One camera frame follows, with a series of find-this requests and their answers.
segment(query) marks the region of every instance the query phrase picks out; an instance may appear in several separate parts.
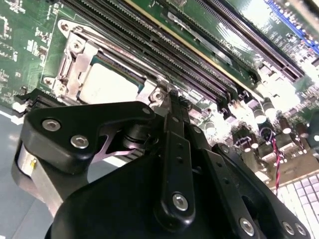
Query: electrolytic capacitor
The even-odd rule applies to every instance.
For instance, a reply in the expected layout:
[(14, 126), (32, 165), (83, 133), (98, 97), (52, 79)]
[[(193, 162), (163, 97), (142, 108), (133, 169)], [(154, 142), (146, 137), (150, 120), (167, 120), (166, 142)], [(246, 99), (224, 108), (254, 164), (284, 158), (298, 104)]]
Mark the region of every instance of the electrolytic capacitor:
[(248, 153), (248, 152), (251, 151), (250, 143), (249, 143), (249, 142), (243, 144), (242, 147), (243, 147), (243, 150), (244, 150), (245, 153)]
[(276, 116), (276, 109), (269, 98), (265, 98), (265, 101), (263, 102), (263, 109), (267, 117), (272, 119)]
[(254, 109), (254, 117), (257, 124), (264, 123), (267, 119), (264, 111), (260, 107)]
[(296, 128), (296, 132), (300, 138), (308, 138), (309, 134), (307, 132), (307, 127), (305, 126), (304, 123), (302, 123), (302, 122), (297, 123), (295, 128)]
[(256, 149), (258, 148), (259, 144), (258, 144), (258, 141), (257, 141), (257, 137), (254, 133), (251, 133), (250, 134), (250, 138), (251, 138), (251, 141), (250, 141), (250, 145), (253, 149)]
[(216, 133), (216, 128), (213, 122), (209, 121), (205, 124), (206, 133), (209, 135), (214, 135)]
[(284, 134), (290, 134), (291, 133), (291, 127), (288, 123), (288, 120), (284, 117), (279, 118), (279, 125), (281, 127), (281, 130), (283, 131)]

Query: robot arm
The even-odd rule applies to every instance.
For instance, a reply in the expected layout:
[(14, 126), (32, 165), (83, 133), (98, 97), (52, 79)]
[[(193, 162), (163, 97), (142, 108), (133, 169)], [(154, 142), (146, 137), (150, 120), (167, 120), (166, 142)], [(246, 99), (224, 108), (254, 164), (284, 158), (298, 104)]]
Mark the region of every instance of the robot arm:
[[(170, 92), (141, 102), (47, 108), (24, 122), (12, 175), (54, 216), (48, 239), (308, 239), (303, 224), (224, 144), (209, 146)], [(88, 184), (91, 163), (144, 156)]]

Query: gray surface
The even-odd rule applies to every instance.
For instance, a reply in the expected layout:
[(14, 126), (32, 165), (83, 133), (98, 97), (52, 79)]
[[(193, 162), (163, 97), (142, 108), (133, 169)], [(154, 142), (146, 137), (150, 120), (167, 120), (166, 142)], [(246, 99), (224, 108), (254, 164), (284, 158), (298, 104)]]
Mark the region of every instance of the gray surface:
[[(0, 116), (0, 239), (43, 239), (52, 222), (46, 205), (17, 187), (10, 174), (20, 130)], [(103, 161), (91, 165), (89, 182), (114, 169)]]

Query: red wire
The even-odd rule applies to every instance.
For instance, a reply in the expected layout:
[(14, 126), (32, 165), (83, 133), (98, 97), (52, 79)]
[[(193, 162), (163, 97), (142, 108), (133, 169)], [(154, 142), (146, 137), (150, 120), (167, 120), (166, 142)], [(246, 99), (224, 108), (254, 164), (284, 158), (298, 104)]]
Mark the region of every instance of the red wire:
[(280, 180), (280, 172), (279, 172), (279, 168), (280, 168), (280, 157), (281, 157), (281, 152), (278, 151), (278, 147), (276, 144), (276, 139), (274, 138), (272, 140), (272, 145), (273, 145), (273, 149), (274, 149), (274, 153), (276, 155), (276, 164), (277, 164), (277, 168), (276, 168), (276, 196), (278, 195), (278, 189), (279, 189), (279, 180)]

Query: screw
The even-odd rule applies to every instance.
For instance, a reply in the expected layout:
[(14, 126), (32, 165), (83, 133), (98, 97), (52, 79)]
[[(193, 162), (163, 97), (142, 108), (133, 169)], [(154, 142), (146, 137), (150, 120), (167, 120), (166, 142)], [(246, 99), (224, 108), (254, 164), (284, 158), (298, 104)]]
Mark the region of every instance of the screw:
[(220, 145), (221, 150), (223, 150), (224, 153), (229, 153), (229, 148), (225, 144)]
[(46, 129), (47, 131), (55, 132), (61, 128), (61, 125), (56, 120), (46, 119), (45, 121), (42, 122), (42, 127)]
[(148, 115), (151, 113), (150, 110), (147, 109), (147, 108), (143, 108), (143, 112), (146, 113), (146, 114), (148, 114)]
[(252, 237), (255, 234), (253, 225), (246, 218), (241, 218), (239, 224), (247, 235)]
[(69, 48), (72, 52), (79, 54), (84, 50), (84, 45), (81, 42), (75, 40), (70, 42)]
[(200, 128), (198, 128), (198, 127), (196, 127), (196, 126), (194, 126), (194, 130), (195, 130), (196, 133), (201, 133)]
[(290, 235), (295, 234), (294, 229), (288, 223), (283, 222), (283, 226), (284, 226), (284, 229), (286, 230), (286, 232), (288, 232)]
[(307, 232), (306, 230), (298, 223), (295, 223), (295, 226), (297, 228), (297, 230), (299, 231), (299, 233), (303, 236), (306, 236), (307, 235)]
[(61, 24), (61, 29), (62, 29), (63, 31), (68, 31), (68, 30), (69, 30), (68, 24), (62, 23), (62, 24)]
[(82, 135), (75, 135), (71, 138), (71, 144), (79, 149), (85, 149), (89, 146), (89, 141)]
[(174, 194), (173, 203), (174, 206), (180, 211), (186, 211), (188, 209), (188, 201), (182, 194)]
[(158, 99), (158, 100), (160, 100), (161, 98), (162, 98), (162, 96), (163, 96), (163, 94), (161, 94), (161, 93), (158, 93), (158, 94), (156, 94), (156, 98)]

